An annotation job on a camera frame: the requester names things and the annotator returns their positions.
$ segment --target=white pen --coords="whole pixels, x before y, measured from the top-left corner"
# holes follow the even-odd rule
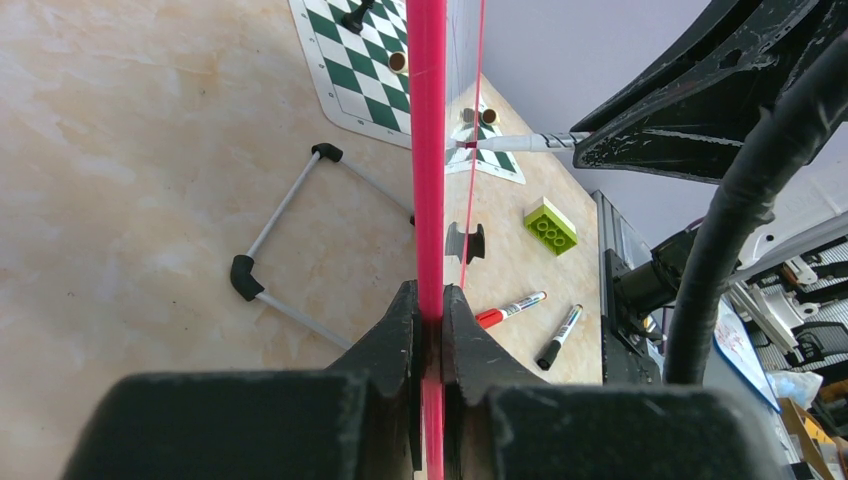
[[[506,135],[476,142],[457,142],[460,148],[477,148],[493,152],[562,152],[574,147],[591,133],[534,133],[532,135]]]

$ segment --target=black chess piece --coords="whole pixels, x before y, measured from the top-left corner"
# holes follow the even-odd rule
[[[371,8],[374,8],[374,0],[362,0],[362,4],[356,7],[356,10],[342,16],[342,25],[359,35],[359,32],[362,31],[362,19],[365,18],[365,14]]]

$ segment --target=chess piece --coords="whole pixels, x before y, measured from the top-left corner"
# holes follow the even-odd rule
[[[461,112],[459,112],[459,120],[465,124],[473,124],[474,117],[476,114],[473,108],[463,108]]]
[[[480,121],[483,122],[484,125],[494,125],[498,123],[498,112],[491,108],[487,108],[480,114]]]
[[[409,70],[406,54],[403,52],[394,52],[389,55],[389,70],[394,73],[406,73]]]
[[[359,32],[362,31],[362,19],[365,18],[365,14],[371,8],[374,8],[374,0],[362,0],[362,4],[356,7],[356,10],[342,16],[342,25],[359,35]]]

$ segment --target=cardboard box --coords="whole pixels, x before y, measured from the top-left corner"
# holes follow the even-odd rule
[[[783,425],[786,426],[789,436],[793,439],[793,443],[800,447],[798,455],[801,459],[810,464],[816,473],[823,479],[842,480],[844,477],[841,475],[841,472],[838,476],[835,476],[831,473],[833,471],[832,467],[828,465],[828,463],[833,464],[835,462],[837,468],[836,472],[839,472],[840,463],[838,455],[833,458],[833,455],[829,454],[828,458],[825,459],[822,452],[819,450],[819,443],[825,443],[828,445],[833,444],[830,437],[824,434],[824,429],[821,425],[819,425],[812,415],[801,408],[800,405],[792,401],[792,399],[778,398],[777,401],[780,403],[780,408],[782,410],[780,412],[780,418],[783,420]]]

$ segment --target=beige countertop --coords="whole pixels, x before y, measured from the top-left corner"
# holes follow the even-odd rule
[[[313,144],[412,201],[408,150],[324,117],[286,2],[10,0],[0,39],[0,478],[58,475],[127,374],[321,368],[341,354],[228,279]],[[504,133],[529,131],[483,92]],[[516,157],[527,185],[477,176],[487,258],[468,269],[468,299],[484,310],[546,290],[490,333],[550,381],[599,383],[594,203],[552,156]],[[580,238],[559,258],[523,230],[542,195]],[[355,341],[415,277],[414,255],[405,214],[322,161],[254,273]],[[533,355],[573,303],[586,314],[541,374]]]

